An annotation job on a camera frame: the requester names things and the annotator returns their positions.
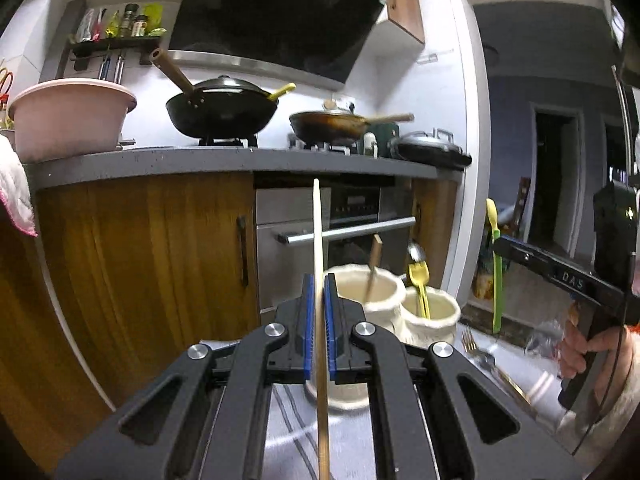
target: wooden stick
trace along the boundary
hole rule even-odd
[[[382,256],[382,240],[377,234],[373,237],[371,245],[371,255],[369,256],[369,279],[367,280],[367,288],[364,291],[364,299],[362,306],[369,303],[371,291],[373,290],[373,279],[376,276],[376,267],[380,266],[380,257]]]
[[[329,406],[326,360],[326,325],[324,322],[324,258],[322,257],[322,211],[320,183],[314,179],[314,278],[316,318],[314,325],[314,365],[316,369],[316,406],[318,409],[318,480],[329,480]]]

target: human hand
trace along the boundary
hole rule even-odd
[[[613,370],[619,335],[620,328],[611,327],[587,341],[571,320],[567,320],[564,324],[564,339],[560,343],[560,373],[562,377],[573,379],[577,374],[583,373],[587,367],[584,359],[584,355],[587,352],[610,351],[593,388],[598,404],[602,402]],[[611,409],[622,393],[629,370],[631,370],[632,361],[633,341],[629,330],[625,327],[622,335],[620,357],[618,358],[611,389],[607,396],[607,403],[602,409],[603,413],[607,413]]]

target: fork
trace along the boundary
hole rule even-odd
[[[511,377],[509,377],[507,372],[495,364],[495,357],[491,353],[478,348],[474,335],[468,328],[464,328],[462,330],[462,346],[467,354],[478,361],[481,368],[484,368],[484,370],[487,370],[494,377],[499,379],[500,382],[507,387],[511,396],[514,397],[514,399],[516,399],[534,418],[536,417],[538,412],[531,405],[529,396],[522,391],[522,388],[519,387]]]

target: person's sleeve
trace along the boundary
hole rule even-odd
[[[624,390],[612,409],[591,429],[575,455],[578,462],[590,473],[604,459],[626,428],[640,401],[640,335],[632,334],[634,357]],[[589,425],[578,420],[574,412],[568,412],[558,427],[556,438],[568,451],[573,451]]]

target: pink trim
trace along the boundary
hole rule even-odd
[[[6,209],[6,212],[9,216],[9,219],[11,220],[11,223],[14,225],[16,229],[18,229],[18,231],[28,236],[33,236],[33,237],[38,236],[35,227],[28,230],[18,225],[18,223],[15,221],[14,216],[11,214],[11,210],[9,209],[9,200],[7,199],[7,196],[4,193],[4,191],[2,191],[1,189],[0,189],[0,202],[2,202],[2,205],[4,205],[4,208]]]

